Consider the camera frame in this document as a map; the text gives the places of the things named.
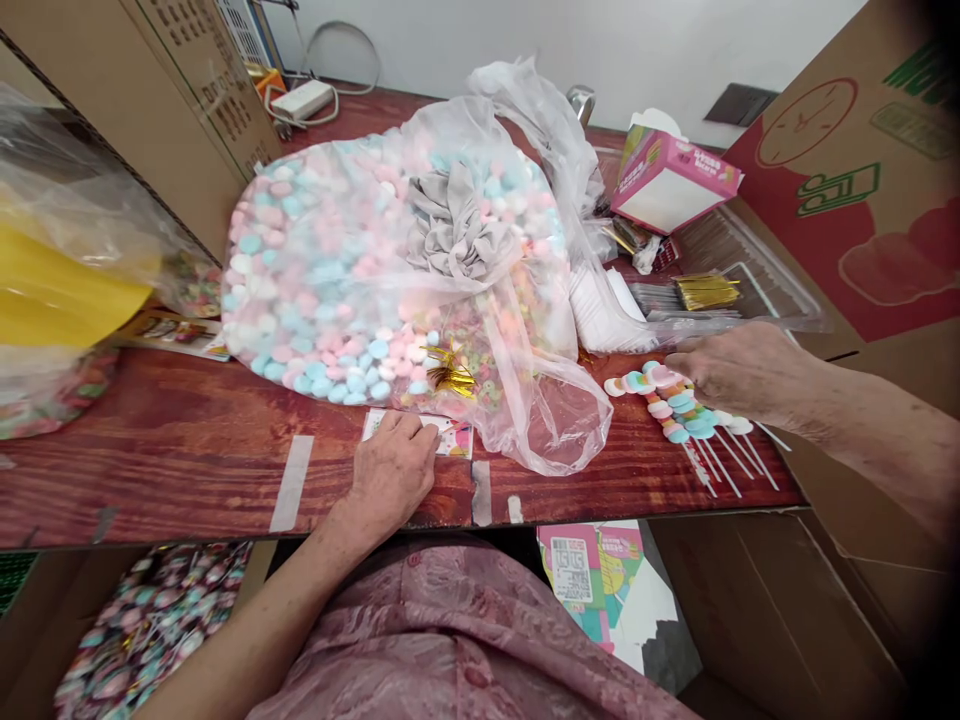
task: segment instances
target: clock graphic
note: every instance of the clock graphic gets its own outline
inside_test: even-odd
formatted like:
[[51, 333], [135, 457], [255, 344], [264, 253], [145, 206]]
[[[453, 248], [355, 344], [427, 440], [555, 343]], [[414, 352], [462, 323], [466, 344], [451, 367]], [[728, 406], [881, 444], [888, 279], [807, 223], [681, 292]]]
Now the clock graphic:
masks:
[[837, 129], [857, 99], [857, 83], [838, 78], [797, 98], [773, 121], [757, 146], [757, 162], [777, 167], [809, 152]]

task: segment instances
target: cable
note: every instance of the cable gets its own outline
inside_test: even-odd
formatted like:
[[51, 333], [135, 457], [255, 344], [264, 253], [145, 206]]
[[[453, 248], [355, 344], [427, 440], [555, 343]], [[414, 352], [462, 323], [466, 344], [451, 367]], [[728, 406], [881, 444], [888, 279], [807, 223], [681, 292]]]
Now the cable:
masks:
[[[340, 114], [340, 95], [367, 95], [373, 92], [374, 89], [377, 87], [377, 83], [380, 81], [380, 70], [382, 69], [383, 64], [380, 61], [380, 55], [379, 53], [377, 53], [377, 48], [373, 44], [373, 40], [370, 39], [370, 36], [367, 35], [363, 30], [361, 30], [356, 25], [345, 22], [343, 20], [330, 20], [329, 22], [322, 23], [317, 27], [316, 30], [313, 31], [313, 35], [310, 36], [310, 41], [306, 43], [306, 45], [304, 45], [303, 33], [300, 31], [300, 22], [297, 20], [297, 13], [294, 12], [292, 9], [290, 10], [290, 13], [291, 15], [293, 15], [293, 24], [297, 29], [297, 37], [300, 39], [300, 49], [303, 52], [303, 60], [300, 63], [300, 72], [294, 76], [295, 79], [298, 79], [301, 81], [314, 79], [314, 75], [312, 71], [310, 72], [309, 75], [306, 73], [307, 61], [309, 60], [309, 57], [310, 57], [310, 51], [313, 49], [314, 43], [317, 41], [317, 38], [320, 37], [320, 34], [324, 30], [330, 30], [336, 27], [344, 28], [347, 30], [353, 30], [354, 32], [359, 33], [360, 36], [367, 41], [367, 44], [370, 46], [370, 50], [373, 51], [373, 57], [377, 61], [377, 71], [373, 76], [373, 82], [370, 83], [365, 88], [362, 88], [361, 90], [338, 90], [337, 88], [333, 87], [333, 85], [330, 85], [330, 88], [333, 90], [333, 111], [329, 115], [326, 115], [325, 117], [322, 117], [319, 120], [291, 120], [290, 118], [280, 117], [279, 115], [274, 113], [273, 110], [270, 108], [270, 103], [273, 102], [272, 100], [273, 91], [276, 88], [273, 87], [272, 85], [267, 85], [263, 94], [263, 106], [264, 108], [266, 108], [267, 113], [270, 115], [270, 117], [274, 118], [275, 120], [279, 120], [280, 122], [286, 123], [287, 125], [292, 125], [293, 127], [298, 127], [298, 128], [301, 128], [302, 130], [306, 130], [309, 127], [316, 127], [317, 125], [323, 125], [325, 123], [330, 122], [331, 120], [336, 119], [337, 115]], [[297, 83], [297, 85], [291, 87], [290, 89], [293, 90], [295, 87], [299, 87], [299, 85], [300, 83]]]

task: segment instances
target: wall socket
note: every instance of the wall socket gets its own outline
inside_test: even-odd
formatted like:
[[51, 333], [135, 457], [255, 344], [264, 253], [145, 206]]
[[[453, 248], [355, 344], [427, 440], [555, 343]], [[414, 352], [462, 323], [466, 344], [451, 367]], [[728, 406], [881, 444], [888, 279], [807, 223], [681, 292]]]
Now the wall socket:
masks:
[[773, 90], [730, 83], [704, 120], [722, 122], [737, 127], [750, 127], [760, 113], [767, 109], [780, 93]]

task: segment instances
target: pink box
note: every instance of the pink box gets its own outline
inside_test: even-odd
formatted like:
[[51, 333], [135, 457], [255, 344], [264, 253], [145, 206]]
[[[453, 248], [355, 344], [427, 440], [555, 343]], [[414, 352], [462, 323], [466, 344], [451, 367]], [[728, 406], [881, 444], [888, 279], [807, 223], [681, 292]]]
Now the pink box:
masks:
[[669, 235], [737, 196], [737, 168], [662, 130], [643, 129], [627, 160], [611, 209]]

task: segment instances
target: hand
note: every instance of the hand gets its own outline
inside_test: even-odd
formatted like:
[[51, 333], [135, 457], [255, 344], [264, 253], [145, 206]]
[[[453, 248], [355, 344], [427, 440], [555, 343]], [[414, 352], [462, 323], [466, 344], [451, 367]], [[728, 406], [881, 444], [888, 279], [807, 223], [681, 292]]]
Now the hand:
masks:
[[665, 361], [718, 410], [805, 434], [844, 388], [842, 368], [797, 346], [779, 328], [755, 322], [685, 340]]
[[353, 456], [353, 487], [338, 503], [350, 532], [372, 550], [399, 530], [433, 487], [436, 425], [390, 410]]

